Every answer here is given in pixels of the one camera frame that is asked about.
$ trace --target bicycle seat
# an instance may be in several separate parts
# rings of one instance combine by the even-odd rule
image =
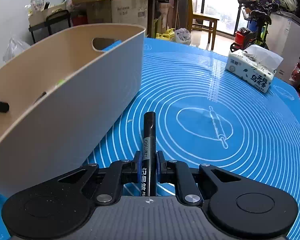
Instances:
[[[267,22],[269,23],[269,25],[271,25],[271,18],[269,15],[267,15],[266,13],[264,12],[260,12],[258,10],[253,10],[250,14],[250,18],[254,21],[264,21],[264,22]]]

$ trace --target yellow bottle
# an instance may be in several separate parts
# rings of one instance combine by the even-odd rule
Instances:
[[[166,31],[166,33],[170,35],[170,41],[176,41],[174,30],[174,28],[171,28]]]
[[[170,41],[170,35],[167,34],[167,33],[163,33],[163,34],[156,33],[155,38],[160,39],[160,40],[164,40],[164,41]]]

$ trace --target blue silicone mat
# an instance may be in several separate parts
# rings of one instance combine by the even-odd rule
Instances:
[[[211,163],[294,196],[299,213],[288,237],[300,240],[300,99],[276,78],[266,94],[259,92],[225,71],[226,61],[210,51],[145,39],[141,89],[87,162],[108,167],[131,160],[141,149],[143,114],[155,111],[157,150],[166,159],[190,167]],[[158,185],[157,192],[174,194],[174,187]],[[124,193],[139,195],[139,185],[125,185]],[[0,218],[0,239],[6,234]]]

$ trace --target rolling pin illustration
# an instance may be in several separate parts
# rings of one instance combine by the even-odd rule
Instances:
[[[224,149],[227,149],[228,148],[228,144],[226,142],[227,137],[225,135],[225,131],[223,130],[220,118],[217,115],[217,113],[213,110],[212,106],[209,106],[209,109],[210,109],[210,117],[212,119],[217,138],[221,141]]]

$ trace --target black chair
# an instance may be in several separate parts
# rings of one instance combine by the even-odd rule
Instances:
[[[47,18],[46,18],[46,25],[48,27],[48,32],[49,32],[49,35],[52,35],[52,32],[51,32],[51,27],[50,25],[51,24],[55,24],[57,22],[61,22],[63,20],[68,20],[68,25],[69,25],[69,28],[71,27],[71,23],[70,23],[70,13],[68,10],[61,10],[61,11],[56,11],[54,12],[53,14],[49,15]]]
[[[57,22],[61,22],[63,20],[68,20],[68,24],[69,24],[69,28],[71,27],[71,23],[70,23],[70,13],[68,10],[61,10],[61,11],[56,11],[54,13],[52,13],[51,15],[49,15],[46,18],[46,21],[40,24],[37,24],[35,26],[29,26],[29,31],[31,32],[31,36],[32,36],[32,40],[33,43],[35,43],[35,39],[34,39],[34,35],[33,32],[39,29],[42,29],[44,27],[48,28],[48,32],[49,35],[52,35],[51,32],[51,27],[50,25],[55,24]]]

